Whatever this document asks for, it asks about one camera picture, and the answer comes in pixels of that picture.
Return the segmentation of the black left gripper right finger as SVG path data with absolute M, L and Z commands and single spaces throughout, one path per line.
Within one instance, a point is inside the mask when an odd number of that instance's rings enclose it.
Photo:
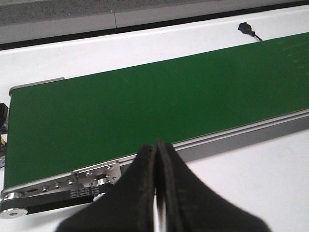
M 155 186 L 168 232 L 268 232 L 262 219 L 238 208 L 205 185 L 172 144 L 157 141 Z

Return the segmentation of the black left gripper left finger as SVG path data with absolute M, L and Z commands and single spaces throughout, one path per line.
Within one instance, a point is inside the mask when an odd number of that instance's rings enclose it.
M 95 202 L 61 222 L 57 231 L 154 231 L 154 161 L 154 146 L 143 145 L 116 184 Z

